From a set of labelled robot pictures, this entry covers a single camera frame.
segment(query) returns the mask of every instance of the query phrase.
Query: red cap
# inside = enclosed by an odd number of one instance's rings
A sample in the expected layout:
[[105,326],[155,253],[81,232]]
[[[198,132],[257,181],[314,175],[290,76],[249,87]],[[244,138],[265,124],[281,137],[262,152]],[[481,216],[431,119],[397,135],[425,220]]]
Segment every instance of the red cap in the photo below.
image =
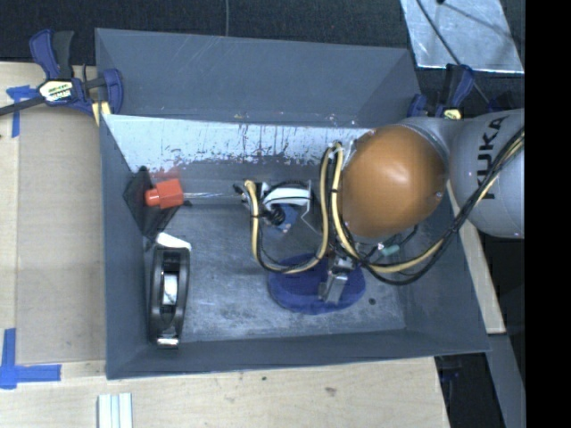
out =
[[178,179],[162,181],[145,192],[147,206],[160,206],[162,210],[180,206],[185,200]]

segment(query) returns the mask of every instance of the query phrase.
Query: gray box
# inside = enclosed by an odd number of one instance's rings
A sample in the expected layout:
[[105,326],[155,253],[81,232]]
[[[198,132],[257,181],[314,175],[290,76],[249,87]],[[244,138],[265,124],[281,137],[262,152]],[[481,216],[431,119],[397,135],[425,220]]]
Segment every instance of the gray box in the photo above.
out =
[[[416,283],[394,287],[366,274],[350,308],[320,316],[279,307],[249,250],[240,204],[181,208],[167,232],[193,245],[182,343],[147,340],[151,252],[123,192],[141,167],[178,177],[186,192],[229,193],[245,177],[317,182],[320,154],[368,128],[401,120],[418,83],[402,49],[99,29],[97,68],[117,68],[121,115],[101,123],[110,379],[315,366],[488,350],[459,238]],[[420,225],[406,258],[450,224],[446,198]],[[312,251],[298,228],[268,250]]]

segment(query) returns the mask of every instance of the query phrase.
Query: label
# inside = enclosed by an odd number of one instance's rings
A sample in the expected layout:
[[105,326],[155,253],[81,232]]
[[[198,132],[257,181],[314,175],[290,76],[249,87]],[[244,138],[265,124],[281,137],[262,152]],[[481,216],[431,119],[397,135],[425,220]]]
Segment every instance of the label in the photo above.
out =
[[67,102],[73,97],[73,83],[71,81],[47,81],[38,91],[49,103]]

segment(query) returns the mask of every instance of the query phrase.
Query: black carpet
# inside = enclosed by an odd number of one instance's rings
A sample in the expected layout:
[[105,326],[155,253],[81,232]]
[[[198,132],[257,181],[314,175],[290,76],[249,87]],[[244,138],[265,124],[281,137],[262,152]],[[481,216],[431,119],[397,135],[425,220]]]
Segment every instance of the black carpet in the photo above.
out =
[[[525,0],[500,1],[525,66]],[[399,0],[228,2],[228,34],[234,37],[410,47]],[[71,63],[95,65],[95,28],[224,35],[226,17],[224,0],[0,0],[0,60],[31,62],[28,41],[41,29],[75,31]],[[426,94],[439,91],[443,77],[439,70],[418,71]],[[488,97],[510,93],[514,107],[524,107],[523,77],[477,73],[476,81]],[[475,93],[464,104],[466,116],[485,112],[485,103]],[[517,318],[523,312],[523,242],[485,235],[482,240],[502,308],[509,312],[509,330],[514,331],[514,350],[525,377],[525,324]],[[445,364],[458,368],[447,375],[455,391],[451,396],[445,392],[451,398],[452,427],[503,426],[482,360],[468,356]]]

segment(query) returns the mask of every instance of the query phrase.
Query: blue stand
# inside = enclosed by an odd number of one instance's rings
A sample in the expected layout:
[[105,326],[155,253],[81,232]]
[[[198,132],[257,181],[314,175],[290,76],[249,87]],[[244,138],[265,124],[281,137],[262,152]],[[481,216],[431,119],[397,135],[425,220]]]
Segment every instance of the blue stand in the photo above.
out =
[[[280,263],[294,265],[306,261],[311,255],[297,255]],[[349,308],[365,292],[365,277],[360,267],[349,273],[347,284],[337,304],[326,303],[319,298],[319,284],[326,280],[327,259],[323,259],[317,266],[302,273],[292,275],[270,273],[268,276],[269,293],[282,308],[315,316]]]

